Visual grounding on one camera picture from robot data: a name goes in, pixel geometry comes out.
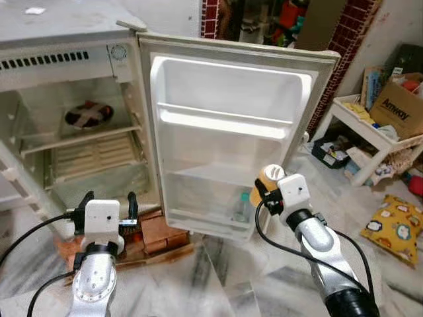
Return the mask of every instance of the refrigerator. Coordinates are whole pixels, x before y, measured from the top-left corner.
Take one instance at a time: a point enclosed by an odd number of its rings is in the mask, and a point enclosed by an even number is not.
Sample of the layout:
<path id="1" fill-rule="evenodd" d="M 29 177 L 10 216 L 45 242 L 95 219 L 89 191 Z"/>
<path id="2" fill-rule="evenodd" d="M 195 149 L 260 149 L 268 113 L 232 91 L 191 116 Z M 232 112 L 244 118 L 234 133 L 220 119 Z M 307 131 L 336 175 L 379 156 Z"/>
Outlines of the refrigerator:
<path id="1" fill-rule="evenodd" d="M 154 34 L 114 1 L 43 3 L 0 10 L 0 172 L 20 203 L 45 219 L 94 190 L 125 217 L 134 191 L 171 227 L 248 240 L 245 197 L 296 152 L 339 55 Z"/>

